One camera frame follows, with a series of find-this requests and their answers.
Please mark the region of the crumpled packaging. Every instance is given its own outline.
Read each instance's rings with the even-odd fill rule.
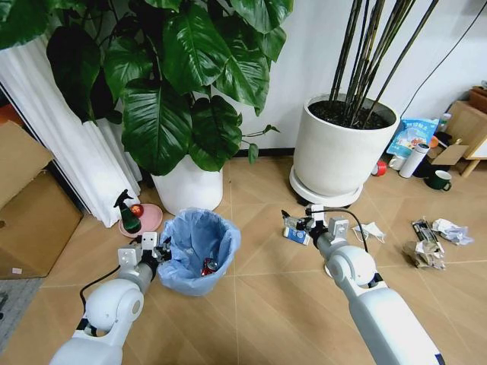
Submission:
[[[439,242],[408,242],[403,251],[414,262],[417,268],[437,268],[444,270],[444,250]]]
[[[446,219],[440,218],[433,222],[432,230],[440,232],[440,235],[455,243],[457,246],[465,246],[473,242],[472,237],[468,237],[468,227],[460,227]]]

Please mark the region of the red ball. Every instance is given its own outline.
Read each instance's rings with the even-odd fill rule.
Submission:
[[[130,210],[136,217],[141,217],[144,214],[144,207],[141,204],[134,204]]]

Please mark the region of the blue trash bag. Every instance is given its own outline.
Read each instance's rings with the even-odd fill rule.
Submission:
[[[240,231],[226,219],[205,209],[186,209],[164,225],[159,244],[171,237],[172,259],[158,267],[165,287],[185,295],[212,291],[240,247]],[[201,276],[206,258],[218,264],[216,272]]]

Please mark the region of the white face mask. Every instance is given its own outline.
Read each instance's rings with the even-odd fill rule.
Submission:
[[[355,236],[357,237],[357,240],[363,242],[361,236],[359,236],[360,228],[357,226],[357,227],[353,227],[352,229],[353,229],[353,233],[355,233]],[[385,243],[384,237],[386,236],[386,234],[379,229],[379,227],[375,224],[375,222],[371,222],[369,224],[362,224],[362,229],[364,230],[365,239],[367,239],[368,235],[371,234],[372,236],[375,236],[379,240],[379,242]]]

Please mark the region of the white bottle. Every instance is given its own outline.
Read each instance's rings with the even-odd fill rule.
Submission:
[[[443,116],[441,116],[440,120],[438,121],[437,131],[445,132],[447,130],[447,124],[450,119],[451,119],[451,114],[444,113]]]
[[[412,150],[408,159],[403,164],[401,171],[399,171],[399,175],[406,178],[411,177],[412,173],[414,173],[416,167],[418,167],[421,161],[423,161],[423,158],[425,158],[428,151],[429,147],[427,144],[424,143],[420,143],[416,147],[414,147],[414,150]]]

